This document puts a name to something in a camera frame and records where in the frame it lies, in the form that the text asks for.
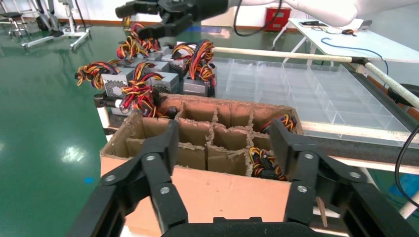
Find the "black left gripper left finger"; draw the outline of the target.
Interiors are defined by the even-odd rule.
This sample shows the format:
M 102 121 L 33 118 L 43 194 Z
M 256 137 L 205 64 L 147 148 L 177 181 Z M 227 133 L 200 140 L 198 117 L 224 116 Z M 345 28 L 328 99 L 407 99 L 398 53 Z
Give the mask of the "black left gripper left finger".
M 101 178 L 68 232 L 69 237 L 118 237 L 126 216 L 147 197 L 165 234 L 186 224 L 188 213 L 172 182 L 178 158 L 179 123 L 145 140 L 142 150 Z

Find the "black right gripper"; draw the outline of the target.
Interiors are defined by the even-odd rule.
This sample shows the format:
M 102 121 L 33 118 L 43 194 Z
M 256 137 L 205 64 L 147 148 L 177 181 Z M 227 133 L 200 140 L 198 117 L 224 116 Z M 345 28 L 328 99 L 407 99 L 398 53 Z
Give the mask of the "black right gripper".
M 139 38 L 175 37 L 202 21 L 227 12 L 228 0 L 132 0 L 115 8 L 118 18 L 136 14 L 160 15 L 160 8 L 167 14 L 162 22 L 137 30 Z

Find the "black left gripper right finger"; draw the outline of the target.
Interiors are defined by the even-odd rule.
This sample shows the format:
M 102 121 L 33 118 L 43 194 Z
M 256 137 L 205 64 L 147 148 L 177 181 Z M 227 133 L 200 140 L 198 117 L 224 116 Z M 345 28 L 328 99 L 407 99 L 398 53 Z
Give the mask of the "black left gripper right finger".
M 356 168 L 322 152 L 279 120 L 269 127 L 271 149 L 291 183 L 283 223 L 288 236 L 315 237 L 310 228 L 313 206 L 320 198 L 339 210 L 351 237 L 416 237 L 414 228 Z

